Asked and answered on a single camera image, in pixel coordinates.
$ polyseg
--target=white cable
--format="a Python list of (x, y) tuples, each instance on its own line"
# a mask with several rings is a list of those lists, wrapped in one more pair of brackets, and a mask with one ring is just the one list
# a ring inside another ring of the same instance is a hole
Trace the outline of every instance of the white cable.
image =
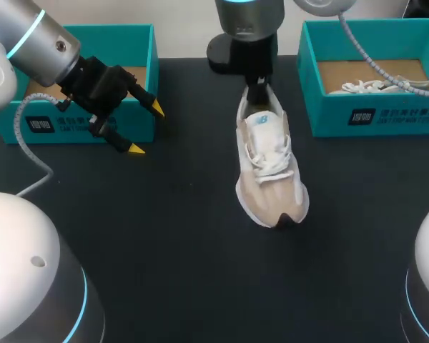
[(33, 152), (31, 152), (31, 150), (27, 146), (26, 142), (22, 138), (22, 133), (21, 133), (22, 112), (24, 111), (26, 106), (29, 104), (29, 102), (31, 102), (33, 100), (46, 100), (46, 101), (49, 101), (50, 103), (52, 103), (53, 105), (57, 105), (59, 103), (56, 98), (54, 98), (48, 94), (35, 93), (35, 94), (30, 94), (29, 96), (26, 96), (26, 98), (24, 100), (22, 100), (21, 104), (19, 105), (18, 109), (16, 110), (16, 114), (14, 116), (14, 134), (16, 135), (17, 142), (19, 143), (19, 146), (21, 147), (21, 149), (25, 153), (25, 155), (27, 155), (30, 158), (30, 160), (32, 160), (37, 166), (42, 168), (47, 173), (47, 175), (43, 179), (39, 180), (38, 182), (35, 182), (31, 186), (25, 188), (23, 191), (20, 191), (18, 194), (16, 194), (18, 197), (23, 197), (24, 195), (28, 194), (29, 192), (40, 187), (45, 182), (49, 181), (52, 178), (52, 176), (54, 175), (54, 172), (51, 169), (51, 167), (48, 166), (47, 164), (45, 164), (41, 159), (36, 157), (36, 155)]
[(410, 86), (409, 84), (406, 84), (403, 81), (397, 80), (394, 76), (389, 75), (386, 71), (380, 68), (365, 52), (365, 50), (361, 47), (357, 39), (354, 37), (354, 35), (351, 32), (350, 27), (348, 26), (348, 23), (346, 22), (345, 16), (343, 16), (343, 13), (340, 13), (338, 15), (338, 19), (340, 20), (340, 23), (342, 24), (342, 28), (345, 31), (345, 33), (348, 35), (348, 38), (351, 40), (351, 42), (355, 45), (355, 48), (359, 51), (359, 53), (363, 56), (364, 60), (369, 63), (369, 65), (376, 70), (377, 73), (382, 75), (385, 79), (387, 79), (392, 84), (395, 84), (396, 86), (400, 87), (401, 89), (405, 91), (409, 91), (412, 93), (415, 93), (417, 95), (421, 96), (428, 96), (429, 97), (429, 91), (423, 91), (422, 89), (418, 89), (415, 87)]

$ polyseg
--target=shoe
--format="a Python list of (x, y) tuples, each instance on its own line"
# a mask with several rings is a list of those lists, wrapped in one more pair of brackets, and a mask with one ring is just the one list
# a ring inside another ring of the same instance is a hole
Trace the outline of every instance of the shoe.
[[(424, 91), (429, 91), (429, 80), (428, 81), (411, 81), (405, 77), (399, 75), (396, 77), (398, 81), (402, 81), (406, 86), (412, 86)], [(342, 90), (333, 91), (330, 95), (337, 94), (371, 94), (371, 93), (400, 93), (406, 92), (401, 89), (399, 86), (394, 85), (390, 81), (369, 81), (362, 82), (359, 81), (359, 85), (354, 85), (351, 83), (346, 83), (342, 85)]]
[(246, 88), (237, 113), (240, 177), (237, 197), (244, 211), (263, 227), (300, 223), (308, 213), (307, 188), (292, 153), (286, 112), (267, 85), (269, 104), (255, 108)]

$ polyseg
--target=black table surface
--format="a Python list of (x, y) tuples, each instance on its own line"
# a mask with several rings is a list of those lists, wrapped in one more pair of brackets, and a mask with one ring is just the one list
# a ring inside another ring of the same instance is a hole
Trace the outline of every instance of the black table surface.
[[(106, 343), (404, 342), (405, 273), (429, 211), (429, 136), (315, 139), (295, 57), (274, 88), (310, 193), (301, 226), (254, 224), (236, 195), (244, 80), (204, 59), (163, 59), (169, 128), (146, 156), (36, 146), (54, 169), (28, 199), (96, 284)], [(0, 138), (0, 192), (41, 177)]]

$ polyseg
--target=teal box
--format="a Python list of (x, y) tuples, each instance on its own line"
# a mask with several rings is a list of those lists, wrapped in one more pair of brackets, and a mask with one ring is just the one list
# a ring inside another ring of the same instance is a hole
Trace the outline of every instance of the teal box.
[[(146, 67), (145, 89), (157, 95), (159, 59), (152, 25), (83, 25), (66, 26), (66, 29), (80, 40), (84, 58), (95, 56), (107, 66)], [(16, 96), (0, 112), (0, 135), (7, 144), (17, 143), (13, 128), (14, 114), (29, 84), (27, 76), (17, 70), (16, 73)], [(49, 102), (33, 101), (24, 110), (21, 130), (28, 144), (104, 143), (105, 140), (94, 138), (87, 131), (91, 116), (75, 103), (62, 113)], [(42, 121), (41, 124), (46, 126), (44, 121), (49, 120), (54, 132), (33, 132), (30, 125), (34, 120)], [(134, 98), (126, 98), (113, 112), (109, 123), (122, 136), (136, 143), (151, 142), (154, 139), (154, 117)]]
[[(429, 77), (429, 19), (348, 23), (373, 60), (419, 59)], [(319, 61), (362, 60), (338, 21), (303, 24), (297, 68), (313, 136), (429, 134), (429, 98), (411, 93), (326, 95)]]

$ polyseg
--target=cardboard inner bottom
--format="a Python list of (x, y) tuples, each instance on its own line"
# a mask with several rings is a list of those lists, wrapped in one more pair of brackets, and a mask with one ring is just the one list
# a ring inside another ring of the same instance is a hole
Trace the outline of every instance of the cardboard inner bottom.
[[(390, 75), (401, 75), (413, 81), (429, 80), (420, 60), (398, 59), (375, 62)], [(385, 79), (364, 61), (324, 61), (318, 62), (317, 65), (326, 94), (341, 90), (342, 85), (348, 82), (359, 84), (359, 80), (367, 82)]]
[[(123, 68), (127, 70), (130, 74), (135, 75), (137, 83), (143, 88), (145, 87), (147, 71), (147, 68), (145, 66), (124, 66)], [(58, 100), (63, 100), (66, 98), (66, 96), (60, 92), (60, 86), (58, 84), (53, 84), (52, 86), (46, 88), (31, 80), (29, 82), (24, 97), (33, 93), (46, 93)]]

